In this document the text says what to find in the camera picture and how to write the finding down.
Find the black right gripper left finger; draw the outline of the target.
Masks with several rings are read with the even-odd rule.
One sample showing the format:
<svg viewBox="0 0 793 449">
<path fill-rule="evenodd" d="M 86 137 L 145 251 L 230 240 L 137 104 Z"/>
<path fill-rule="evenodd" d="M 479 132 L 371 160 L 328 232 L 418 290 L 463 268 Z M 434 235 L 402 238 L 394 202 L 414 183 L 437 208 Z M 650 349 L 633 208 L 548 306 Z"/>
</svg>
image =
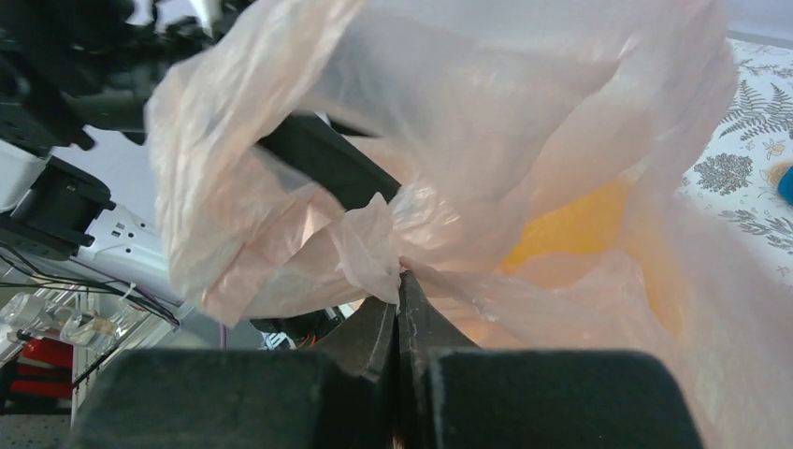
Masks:
<svg viewBox="0 0 793 449">
<path fill-rule="evenodd" d="M 388 448 L 395 311 L 370 298 L 295 351 L 127 351 L 98 376 L 65 444 Z"/>
</svg>

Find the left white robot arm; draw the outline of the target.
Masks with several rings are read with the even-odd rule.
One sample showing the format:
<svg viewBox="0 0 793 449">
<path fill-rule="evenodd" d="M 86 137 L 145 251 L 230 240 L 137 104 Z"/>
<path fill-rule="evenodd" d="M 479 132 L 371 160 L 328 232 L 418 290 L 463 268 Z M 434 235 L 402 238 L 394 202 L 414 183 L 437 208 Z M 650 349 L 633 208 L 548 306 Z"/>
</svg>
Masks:
<svg viewBox="0 0 793 449">
<path fill-rule="evenodd" d="M 1 240 L 232 321 L 397 300 L 397 182 L 298 104 L 358 1 L 1 5 Z"/>
</svg>

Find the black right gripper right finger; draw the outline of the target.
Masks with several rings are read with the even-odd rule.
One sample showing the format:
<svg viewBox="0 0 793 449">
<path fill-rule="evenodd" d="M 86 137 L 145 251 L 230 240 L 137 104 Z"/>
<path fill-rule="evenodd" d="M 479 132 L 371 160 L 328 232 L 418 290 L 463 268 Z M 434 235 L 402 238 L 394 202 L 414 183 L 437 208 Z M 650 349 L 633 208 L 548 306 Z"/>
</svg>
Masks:
<svg viewBox="0 0 793 449">
<path fill-rule="evenodd" d="M 485 350 L 403 273 L 396 318 L 409 448 L 700 448 L 682 392 L 633 351 Z"/>
</svg>

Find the yellow plastic trash bin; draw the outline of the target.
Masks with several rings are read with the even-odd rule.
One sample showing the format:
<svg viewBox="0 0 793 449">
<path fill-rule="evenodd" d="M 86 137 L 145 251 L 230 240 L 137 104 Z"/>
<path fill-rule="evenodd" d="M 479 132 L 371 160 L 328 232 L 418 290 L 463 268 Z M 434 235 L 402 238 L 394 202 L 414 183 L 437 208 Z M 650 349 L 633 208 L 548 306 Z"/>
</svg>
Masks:
<svg viewBox="0 0 793 449">
<path fill-rule="evenodd" d="M 501 263 L 503 271 L 514 275 L 549 254 L 590 255 L 621 247 L 641 266 L 651 309 L 665 328 L 679 334 L 684 321 L 684 288 L 679 284 L 684 277 L 672 260 L 660 215 L 633 190 L 634 182 L 620 177 L 530 221 Z"/>
</svg>

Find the pink plastic trash bag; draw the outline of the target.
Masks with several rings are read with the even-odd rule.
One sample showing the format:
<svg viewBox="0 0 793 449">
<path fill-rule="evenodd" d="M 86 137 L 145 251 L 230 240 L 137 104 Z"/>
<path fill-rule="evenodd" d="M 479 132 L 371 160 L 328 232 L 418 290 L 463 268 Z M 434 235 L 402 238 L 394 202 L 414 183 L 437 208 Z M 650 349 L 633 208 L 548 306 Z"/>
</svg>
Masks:
<svg viewBox="0 0 793 449">
<path fill-rule="evenodd" d="M 358 1 L 298 104 L 401 187 L 399 274 L 486 346 L 634 349 L 711 448 L 792 444 L 792 295 L 677 195 L 736 88 L 720 1 Z M 501 263 L 530 221 L 620 177 L 660 215 L 681 332 L 621 247 Z"/>
</svg>

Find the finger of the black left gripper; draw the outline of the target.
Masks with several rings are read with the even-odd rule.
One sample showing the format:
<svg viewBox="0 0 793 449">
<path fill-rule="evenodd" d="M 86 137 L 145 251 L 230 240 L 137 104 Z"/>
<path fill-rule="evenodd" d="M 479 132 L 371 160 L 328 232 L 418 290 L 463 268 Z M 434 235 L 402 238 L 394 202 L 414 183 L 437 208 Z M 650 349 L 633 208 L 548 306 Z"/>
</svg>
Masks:
<svg viewBox="0 0 793 449">
<path fill-rule="evenodd" d="M 364 208 L 376 194 L 389 202 L 401 187 L 317 115 L 290 115 L 258 143 L 321 185 L 346 210 Z"/>
</svg>

